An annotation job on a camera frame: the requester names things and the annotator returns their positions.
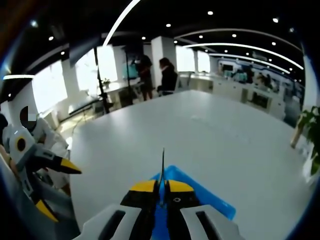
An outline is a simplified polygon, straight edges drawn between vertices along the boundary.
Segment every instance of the woman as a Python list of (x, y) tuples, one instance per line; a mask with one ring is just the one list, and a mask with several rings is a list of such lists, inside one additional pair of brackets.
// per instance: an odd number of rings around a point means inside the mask
[(141, 82), (143, 82), (143, 85), (140, 88), (144, 101), (147, 101), (147, 95), (149, 96), (149, 99), (153, 98), (152, 91), (154, 87), (151, 79), (151, 66), (152, 62), (147, 55), (142, 55), (140, 60), (136, 61), (136, 70), (139, 74)]
[(169, 95), (176, 88), (178, 74), (175, 72), (175, 67), (169, 61), (168, 58), (164, 57), (159, 60), (159, 66), (162, 72), (161, 85), (158, 86), (157, 91), (162, 92), (162, 95)]

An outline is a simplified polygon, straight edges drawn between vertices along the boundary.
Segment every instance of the dark hair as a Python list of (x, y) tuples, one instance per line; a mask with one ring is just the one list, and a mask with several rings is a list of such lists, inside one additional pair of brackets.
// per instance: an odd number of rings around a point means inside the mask
[(170, 62), (170, 60), (169, 60), (168, 58), (166, 58), (166, 57), (161, 58), (161, 59), (159, 60), (159, 63), (160, 63), (161, 66), (169, 66), (170, 68), (175, 69), (174, 65), (173, 65), (173, 64)]

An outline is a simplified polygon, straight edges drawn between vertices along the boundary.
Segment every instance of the small plant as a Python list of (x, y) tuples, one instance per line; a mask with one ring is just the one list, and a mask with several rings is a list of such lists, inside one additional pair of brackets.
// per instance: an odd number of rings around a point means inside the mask
[(314, 175), (320, 167), (320, 107), (313, 106), (311, 111), (304, 110), (299, 120), (298, 127), (307, 129), (307, 141), (313, 143), (311, 154), (311, 175)]

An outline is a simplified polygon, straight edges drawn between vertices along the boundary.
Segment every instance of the black antenna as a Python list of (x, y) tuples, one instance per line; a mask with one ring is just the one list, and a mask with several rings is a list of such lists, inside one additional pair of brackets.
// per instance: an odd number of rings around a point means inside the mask
[(163, 148), (163, 151), (162, 151), (162, 169), (161, 169), (159, 185), (161, 184), (162, 179), (163, 181), (165, 180), (165, 148)]

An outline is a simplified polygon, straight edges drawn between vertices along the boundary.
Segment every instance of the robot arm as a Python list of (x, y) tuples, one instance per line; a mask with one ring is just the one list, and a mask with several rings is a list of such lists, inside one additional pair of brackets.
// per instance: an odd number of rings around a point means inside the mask
[(3, 130), (2, 140), (6, 151), (10, 152), (12, 161), (16, 165), (24, 193), (39, 211), (58, 222), (54, 212), (42, 198), (38, 179), (34, 173), (41, 168), (50, 168), (57, 172), (80, 174), (80, 169), (69, 160), (44, 149), (41, 144), (36, 144), (24, 127), (15, 128), (9, 125)]

